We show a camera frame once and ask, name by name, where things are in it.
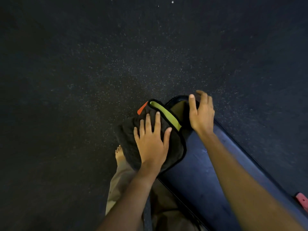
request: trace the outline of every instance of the beige pants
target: beige pants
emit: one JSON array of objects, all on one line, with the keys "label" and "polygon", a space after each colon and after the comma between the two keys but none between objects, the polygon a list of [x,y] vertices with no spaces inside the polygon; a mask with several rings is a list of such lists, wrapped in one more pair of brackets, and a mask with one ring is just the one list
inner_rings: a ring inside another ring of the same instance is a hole
[{"label": "beige pants", "polygon": [[[118,162],[117,171],[110,182],[106,214],[124,193],[135,174],[136,172],[127,163],[125,158]],[[195,221],[194,219],[188,219],[183,215],[173,194],[157,179],[152,186],[150,199],[153,230],[203,230],[202,228],[198,229],[198,225],[191,222],[191,220]],[[140,222],[139,230],[143,230],[142,221]]]}]

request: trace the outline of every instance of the person's left hand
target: person's left hand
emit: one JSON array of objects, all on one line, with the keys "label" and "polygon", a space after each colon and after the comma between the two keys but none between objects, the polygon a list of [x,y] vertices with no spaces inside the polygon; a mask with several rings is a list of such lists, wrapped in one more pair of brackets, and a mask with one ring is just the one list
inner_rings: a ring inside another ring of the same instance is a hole
[{"label": "person's left hand", "polygon": [[156,113],[154,132],[152,132],[151,118],[147,114],[145,120],[140,121],[140,136],[137,128],[134,128],[134,136],[141,157],[141,166],[149,167],[159,173],[166,160],[169,149],[169,138],[172,128],[169,127],[164,134],[164,142],[160,139],[160,113]]}]

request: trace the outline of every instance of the person's right hand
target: person's right hand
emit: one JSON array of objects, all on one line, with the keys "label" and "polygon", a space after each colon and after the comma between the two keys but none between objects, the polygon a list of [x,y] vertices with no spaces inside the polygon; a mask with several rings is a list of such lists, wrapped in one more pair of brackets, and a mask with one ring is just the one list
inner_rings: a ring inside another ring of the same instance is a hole
[{"label": "person's right hand", "polygon": [[193,94],[189,95],[189,120],[192,128],[198,135],[213,134],[214,127],[214,107],[213,99],[204,91],[196,91],[200,96],[200,105],[197,110],[196,99]]}]

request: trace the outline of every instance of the forearm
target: forearm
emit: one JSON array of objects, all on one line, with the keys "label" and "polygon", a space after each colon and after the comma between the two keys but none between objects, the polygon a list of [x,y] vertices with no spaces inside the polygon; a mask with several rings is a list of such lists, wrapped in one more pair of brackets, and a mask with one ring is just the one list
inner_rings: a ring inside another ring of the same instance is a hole
[{"label": "forearm", "polygon": [[244,230],[303,230],[225,149],[214,134],[200,134],[219,183]]},{"label": "forearm", "polygon": [[151,187],[159,170],[143,165],[98,231],[137,230]]}]

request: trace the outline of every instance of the foot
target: foot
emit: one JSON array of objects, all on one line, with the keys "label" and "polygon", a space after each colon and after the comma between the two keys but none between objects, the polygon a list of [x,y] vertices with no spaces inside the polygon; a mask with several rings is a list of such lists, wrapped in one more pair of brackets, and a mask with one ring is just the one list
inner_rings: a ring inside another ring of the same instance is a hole
[{"label": "foot", "polygon": [[115,153],[116,153],[115,159],[116,159],[117,165],[119,165],[120,161],[125,160],[125,156],[124,156],[123,149],[122,149],[121,145],[118,146]]}]

